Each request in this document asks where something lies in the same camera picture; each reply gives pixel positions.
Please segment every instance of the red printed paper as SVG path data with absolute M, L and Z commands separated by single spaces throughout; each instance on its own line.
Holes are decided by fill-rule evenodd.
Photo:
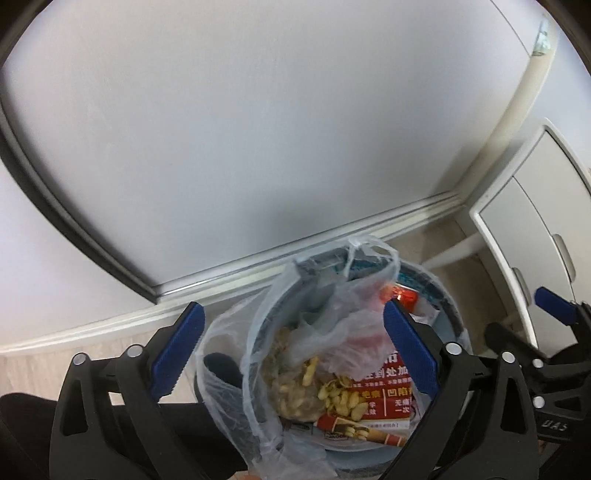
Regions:
M 407 419 L 411 416 L 411 378 L 398 352 L 390 354 L 380 370 L 353 383 L 348 390 L 358 391 L 360 399 L 369 403 L 369 410 L 362 420 Z

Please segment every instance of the black cloth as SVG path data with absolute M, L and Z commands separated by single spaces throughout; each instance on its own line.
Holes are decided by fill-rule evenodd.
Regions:
M 48 480 L 56 402 L 26 394 L 0 398 L 0 478 Z M 123 434 L 133 437 L 124 406 L 114 407 Z M 161 404 L 164 419 L 212 480 L 226 480 L 246 464 L 215 426 L 203 403 Z

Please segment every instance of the tile floor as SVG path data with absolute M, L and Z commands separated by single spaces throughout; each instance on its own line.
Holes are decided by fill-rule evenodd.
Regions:
M 445 220 L 395 238 L 390 243 L 399 250 L 401 257 L 420 263 L 462 238 L 464 234 L 458 224 L 454 220 Z M 434 273 L 458 302 L 475 352 L 484 351 L 484 328 L 490 322 L 500 321 L 507 313 L 482 263 L 476 257 L 468 258 L 437 269 Z M 83 350 L 93 359 L 118 356 L 132 343 L 145 345 L 152 334 L 153 332 L 149 332 L 89 345 Z M 0 395 L 20 391 L 57 399 L 68 364 L 72 356 L 80 350 L 76 348 L 38 355 L 0 356 Z M 163 400 L 179 403 L 195 401 L 189 374 L 182 375 L 173 394 Z

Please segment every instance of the screw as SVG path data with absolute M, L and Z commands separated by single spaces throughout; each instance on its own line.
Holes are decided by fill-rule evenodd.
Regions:
M 84 362 L 86 362 L 85 353 L 77 353 L 74 355 L 74 358 L 72 359 L 72 363 L 74 365 L 82 365 Z
M 544 397 L 538 396 L 532 399 L 532 403 L 534 404 L 535 408 L 542 408 L 544 405 L 546 405 L 546 400 L 544 400 Z
M 459 346 L 457 343 L 448 343 L 445 346 L 445 350 L 447 350 L 447 353 L 450 353 L 452 355 L 460 355 L 460 353 L 462 353 L 462 347 Z
M 508 364 L 512 364 L 515 361 L 515 355 L 513 355 L 511 352 L 503 352 L 501 354 L 501 358 Z
M 132 345 L 127 349 L 127 356 L 135 358 L 137 356 L 140 356 L 143 351 L 144 347 L 142 347 L 141 345 Z

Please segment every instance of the bag handle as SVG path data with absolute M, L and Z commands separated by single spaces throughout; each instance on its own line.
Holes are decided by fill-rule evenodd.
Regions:
M 365 245 L 370 245 L 372 247 L 379 247 L 383 248 L 392 256 L 392 261 L 398 261 L 398 251 L 388 245 L 383 240 L 379 239 L 373 235 L 355 235 L 348 238 L 349 243 L 349 254 L 347 258 L 347 263 L 345 268 L 343 269 L 343 275 L 345 278 L 349 278 L 349 273 L 351 270 L 351 265 L 353 265 L 353 260 L 355 260 L 355 252 L 359 249 L 362 249 Z M 377 253 L 375 250 L 371 249 L 372 254 L 376 257 L 383 257 L 384 255 Z

